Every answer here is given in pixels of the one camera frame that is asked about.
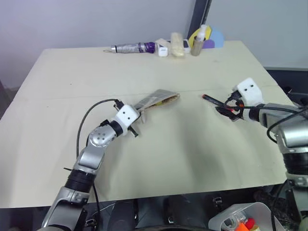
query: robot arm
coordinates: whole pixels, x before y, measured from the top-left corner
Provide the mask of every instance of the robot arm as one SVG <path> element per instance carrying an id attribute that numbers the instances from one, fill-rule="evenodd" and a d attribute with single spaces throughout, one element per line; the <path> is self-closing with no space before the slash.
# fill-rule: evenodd
<path id="1" fill-rule="evenodd" d="M 65 186 L 60 189 L 42 227 L 73 231 L 76 225 L 85 219 L 83 206 L 88 202 L 89 192 L 103 162 L 106 148 L 116 137 L 127 134 L 130 125 L 138 117 L 138 111 L 129 105 L 124 105 L 111 122 L 108 120 L 102 122 L 100 127 L 89 134 L 87 146 L 80 152 Z"/>
<path id="2" fill-rule="evenodd" d="M 225 103 L 207 95 L 203 95 L 203 98 L 217 105 L 216 110 L 232 121 L 256 121 L 274 133 L 273 141 L 283 155 L 286 176 L 292 185 L 292 189 L 288 190 L 290 205 L 293 204 L 294 210 L 297 210 L 295 212 L 299 220 L 308 219 L 308 108 L 303 112 L 303 108 L 294 106 L 264 104 L 262 92 L 251 78 L 232 90 L 233 93 Z M 236 107 L 227 105 L 231 101 L 235 101 Z M 297 116 L 279 122 L 296 113 Z"/>

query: table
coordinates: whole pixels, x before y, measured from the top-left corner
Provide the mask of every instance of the table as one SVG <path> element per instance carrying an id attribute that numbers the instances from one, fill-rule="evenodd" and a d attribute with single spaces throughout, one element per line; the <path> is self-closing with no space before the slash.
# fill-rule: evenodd
<path id="1" fill-rule="evenodd" d="M 95 102 L 135 104 L 157 89 L 180 93 L 173 104 L 150 109 L 140 136 L 115 140 L 96 178 L 99 199 L 118 200 L 282 183 L 276 144 L 258 123 L 219 115 L 203 93 L 225 100 L 251 77 L 265 102 L 292 104 L 240 41 L 198 57 L 112 54 L 104 48 L 47 49 L 0 121 L 0 207 L 50 205 L 75 162 L 77 129 Z M 95 108 L 80 136 L 115 114 Z"/>

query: white wall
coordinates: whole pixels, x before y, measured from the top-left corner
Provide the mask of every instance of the white wall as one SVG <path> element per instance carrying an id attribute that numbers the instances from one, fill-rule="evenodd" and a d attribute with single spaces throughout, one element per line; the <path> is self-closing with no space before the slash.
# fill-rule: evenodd
<path id="1" fill-rule="evenodd" d="M 308 0 L 212 0 L 206 23 L 265 67 L 308 68 Z"/>
<path id="2" fill-rule="evenodd" d="M 19 87 L 45 48 L 187 36 L 195 0 L 0 0 L 0 79 Z"/>

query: plastic bin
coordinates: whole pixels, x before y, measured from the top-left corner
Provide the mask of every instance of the plastic bin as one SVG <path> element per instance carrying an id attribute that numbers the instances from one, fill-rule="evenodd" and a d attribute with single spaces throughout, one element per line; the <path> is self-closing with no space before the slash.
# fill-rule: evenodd
<path id="1" fill-rule="evenodd" d="M 247 218 L 253 218 L 261 231 L 272 230 L 270 209 L 261 202 L 235 204 L 214 216 L 208 223 L 211 230 L 220 231 L 223 222 L 240 211 L 245 212 Z M 276 228 L 278 231 L 285 231 L 280 222 L 275 218 Z"/>

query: orange object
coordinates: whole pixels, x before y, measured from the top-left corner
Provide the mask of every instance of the orange object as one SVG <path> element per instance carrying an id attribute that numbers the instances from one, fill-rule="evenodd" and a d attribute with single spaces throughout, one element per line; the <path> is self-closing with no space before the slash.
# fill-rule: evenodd
<path id="1" fill-rule="evenodd" d="M 244 225 L 244 223 L 240 223 L 235 231 L 249 231 L 249 229 Z"/>

